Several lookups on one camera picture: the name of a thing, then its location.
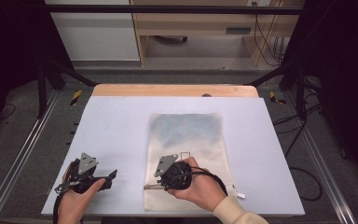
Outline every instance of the floor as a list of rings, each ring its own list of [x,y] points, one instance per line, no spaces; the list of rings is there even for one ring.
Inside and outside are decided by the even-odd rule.
[[[274,59],[267,54],[266,59],[268,63],[274,63]],[[252,66],[241,38],[201,36],[190,36],[185,43],[158,36],[151,38],[145,66],[134,62],[96,64],[77,62],[75,66],[80,74],[97,82],[237,85],[249,83],[277,67],[265,62],[257,67]],[[40,211],[92,92],[91,87],[70,77],[64,78],[67,84],[63,91],[48,88],[49,97],[55,99],[55,103],[50,104],[52,108],[46,116],[48,122],[41,130],[34,129],[39,122],[36,119],[38,102],[35,82],[13,90],[7,97],[7,106],[0,119],[0,199],[4,202],[0,203],[0,223],[51,221],[51,217],[41,216]],[[280,77],[275,77],[257,88],[260,97],[265,99],[272,121],[294,114],[292,104],[295,95],[292,91],[280,91],[277,86],[279,81]],[[77,90],[82,90],[82,94],[75,106],[70,105]],[[286,104],[271,101],[272,91],[276,99],[284,100]],[[309,96],[308,108],[319,103],[314,92],[307,90],[306,95]],[[298,119],[292,119],[276,126],[283,152],[296,138],[301,123]],[[24,145],[32,132],[33,143]],[[328,167],[327,173],[331,178],[327,177],[327,182],[320,173],[321,164],[315,161],[318,156],[312,155],[315,151]],[[358,166],[355,161],[341,158],[336,137],[324,119],[323,111],[309,114],[307,124],[295,141],[287,162],[289,166],[306,169],[322,182],[323,194],[315,202],[302,200],[305,216],[269,217],[270,223],[358,223]],[[18,172],[13,171],[12,164],[19,165]],[[300,195],[306,199],[318,196],[318,185],[311,175],[304,175],[297,170],[292,171],[292,175]],[[332,186],[337,187],[338,192],[329,189]],[[101,218],[86,217],[85,220],[99,223]],[[118,217],[114,220],[130,223],[130,220]],[[190,219],[187,222],[209,221]]]

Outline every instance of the forearm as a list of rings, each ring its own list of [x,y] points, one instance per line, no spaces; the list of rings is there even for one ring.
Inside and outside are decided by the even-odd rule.
[[[267,224],[258,214],[244,210],[233,196],[228,196],[220,202],[213,210],[213,214],[224,224]]]

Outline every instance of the gray carpet floor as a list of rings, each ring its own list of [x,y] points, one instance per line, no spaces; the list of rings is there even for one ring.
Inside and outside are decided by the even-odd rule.
[[[103,83],[200,83],[200,84],[241,84],[254,80],[266,72],[253,71],[81,71],[85,77]],[[76,105],[70,105],[72,97],[77,90],[82,94]],[[271,102],[269,93],[275,92],[277,99],[287,100],[287,94],[292,92],[280,92],[274,85],[266,84],[258,88],[260,97],[265,99],[271,120],[293,115],[289,105],[281,105]],[[48,123],[39,136],[34,150],[30,154],[21,175],[11,191],[0,213],[0,220],[15,220],[17,223],[25,223],[24,219],[51,220],[51,217],[40,215],[47,199],[46,191],[52,186],[57,173],[60,170],[63,159],[74,137],[76,124],[80,121],[82,111],[90,98],[92,88],[81,83],[68,82],[63,91],[59,91],[58,102],[55,105]],[[0,184],[5,178],[12,162],[16,159],[22,144],[36,121],[38,101],[36,82],[28,83],[12,91],[7,97],[7,103],[16,106],[14,113],[6,119],[0,120]],[[318,104],[315,96],[308,98],[307,107]],[[7,105],[2,111],[2,118],[8,116],[14,107]],[[307,128],[318,145],[328,167],[331,169],[335,180],[345,200],[358,223],[358,166],[355,161],[344,160],[339,153],[339,145],[332,133],[323,114],[315,111],[308,116]],[[285,122],[276,126],[276,131],[286,151],[292,143],[298,131],[298,124],[294,121]],[[310,159],[307,146],[301,137],[296,140],[293,149],[287,157],[289,166],[295,166],[307,170],[313,175],[315,166]],[[292,171],[296,187],[304,197],[315,197],[318,186],[308,175]],[[321,199],[316,202],[302,201],[306,215],[290,218],[268,218],[270,223],[340,223],[336,211],[330,202],[328,195],[323,192]],[[101,220],[100,217],[87,217],[86,220]],[[130,223],[121,218],[111,219],[116,223]],[[186,223],[213,223],[214,219],[189,219]]]

